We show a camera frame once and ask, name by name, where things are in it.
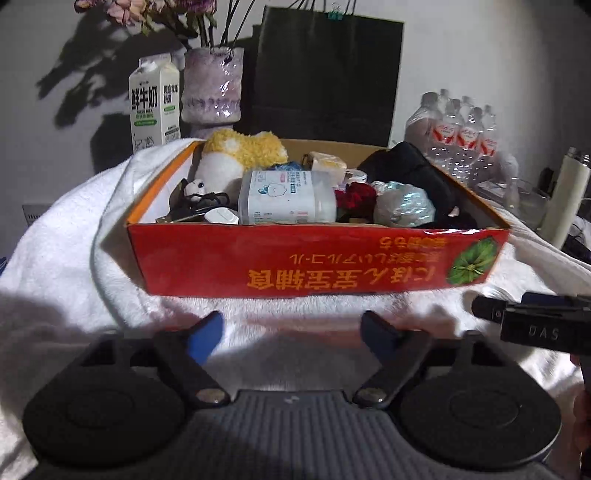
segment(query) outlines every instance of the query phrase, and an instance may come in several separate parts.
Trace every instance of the finger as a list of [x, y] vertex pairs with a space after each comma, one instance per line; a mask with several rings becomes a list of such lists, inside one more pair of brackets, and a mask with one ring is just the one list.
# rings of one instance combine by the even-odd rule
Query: finger
[[579, 452], [584, 452], [591, 446], [591, 426], [589, 426], [589, 423], [574, 424], [573, 443]]
[[583, 390], [574, 399], [573, 414], [578, 421], [587, 421], [591, 419], [591, 397]]

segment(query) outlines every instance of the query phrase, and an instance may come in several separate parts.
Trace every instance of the white plush toy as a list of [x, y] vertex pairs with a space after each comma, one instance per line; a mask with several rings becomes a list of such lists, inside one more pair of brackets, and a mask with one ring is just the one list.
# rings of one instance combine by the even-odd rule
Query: white plush toy
[[205, 143], [195, 180], [187, 185], [184, 193], [188, 196], [225, 192], [230, 202], [235, 203], [247, 170], [268, 168], [287, 161], [287, 151], [279, 138], [270, 132], [250, 137], [231, 129], [221, 129]]

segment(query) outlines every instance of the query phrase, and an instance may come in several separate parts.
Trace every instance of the power outlet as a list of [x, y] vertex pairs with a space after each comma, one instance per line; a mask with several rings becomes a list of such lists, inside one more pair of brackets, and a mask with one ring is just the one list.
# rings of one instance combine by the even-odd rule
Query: power outlet
[[49, 210], [51, 205], [46, 203], [35, 203], [30, 205], [23, 205], [22, 212], [25, 214], [27, 226], [31, 226], [35, 220]]

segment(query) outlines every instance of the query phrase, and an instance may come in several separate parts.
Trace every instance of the white blanket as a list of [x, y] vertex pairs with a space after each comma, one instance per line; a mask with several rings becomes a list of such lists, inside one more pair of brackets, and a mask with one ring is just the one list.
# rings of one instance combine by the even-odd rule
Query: white blanket
[[[19, 423], [26, 402], [96, 335], [147, 335], [192, 325], [211, 310], [226, 318], [206, 369], [230, 392], [240, 388], [342, 388], [350, 393], [378, 368], [358, 324], [374, 310], [396, 325], [437, 336], [498, 326], [474, 318], [477, 292], [526, 290], [591, 294], [591, 269], [536, 237], [514, 217], [509, 242], [485, 286], [390, 295], [288, 300], [154, 297], [141, 280], [123, 227], [132, 202], [191, 140], [140, 152], [64, 195], [22, 237], [0, 277], [0, 478], [22, 478], [35, 460]], [[207, 255], [207, 252], [196, 252]], [[550, 465], [575, 478], [571, 404], [580, 372], [566, 354], [504, 345], [557, 400], [564, 428]]]

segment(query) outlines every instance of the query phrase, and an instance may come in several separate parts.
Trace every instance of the white wall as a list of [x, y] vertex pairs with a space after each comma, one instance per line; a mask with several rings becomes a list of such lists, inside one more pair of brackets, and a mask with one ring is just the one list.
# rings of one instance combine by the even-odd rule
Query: white wall
[[[126, 78], [137, 57], [175, 45], [165, 34], [126, 38], [100, 17], [77, 15], [72, 3], [12, 0], [0, 10], [0, 256], [11, 253], [26, 228], [23, 203], [52, 202], [127, 155], [128, 120], [117, 115], [126, 112]], [[243, 11], [248, 3], [241, 2]], [[260, 22], [264, 5], [255, 4], [241, 36]], [[585, 130], [591, 102], [584, 95], [591, 21], [571, 0], [358, 0], [357, 13], [405, 22], [394, 138], [402, 138], [424, 92], [446, 87], [496, 108], [526, 179], [556, 166], [571, 144], [591, 150]], [[39, 98], [44, 77], [44, 86], [55, 85]], [[103, 135], [113, 124], [121, 134]]]

